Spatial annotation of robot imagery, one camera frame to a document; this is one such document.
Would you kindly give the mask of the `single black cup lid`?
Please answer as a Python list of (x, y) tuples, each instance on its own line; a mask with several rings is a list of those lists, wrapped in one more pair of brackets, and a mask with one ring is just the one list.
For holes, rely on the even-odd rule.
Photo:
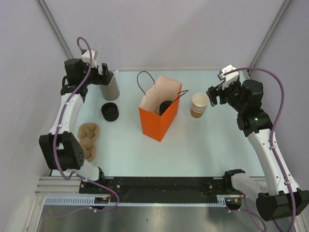
[(173, 104), (173, 101), (163, 101), (159, 108), (162, 108), (164, 110), (164, 112), (166, 112), (166, 110)]

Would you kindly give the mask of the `orange paper bag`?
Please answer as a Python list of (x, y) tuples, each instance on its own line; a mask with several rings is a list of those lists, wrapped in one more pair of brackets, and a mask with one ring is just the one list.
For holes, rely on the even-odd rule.
[[(157, 141), (162, 141), (178, 112), (180, 97), (187, 93), (182, 90), (182, 83), (166, 76), (159, 76), (153, 80), (139, 104), (139, 114), (142, 132)], [(159, 116), (156, 114), (163, 101), (173, 101), (166, 112)]]

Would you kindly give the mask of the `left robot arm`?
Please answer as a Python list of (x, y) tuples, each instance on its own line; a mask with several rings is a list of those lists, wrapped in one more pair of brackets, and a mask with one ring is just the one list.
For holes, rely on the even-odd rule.
[(39, 137), (39, 145), (50, 170), (58, 170), (69, 180), (74, 174), (90, 181), (90, 188), (102, 193), (107, 182), (102, 170), (85, 159), (84, 151), (73, 135), (79, 112), (85, 102), (88, 85), (100, 85), (103, 76), (94, 58), (72, 58), (64, 62), (66, 75), (60, 91), (61, 105), (48, 134)]

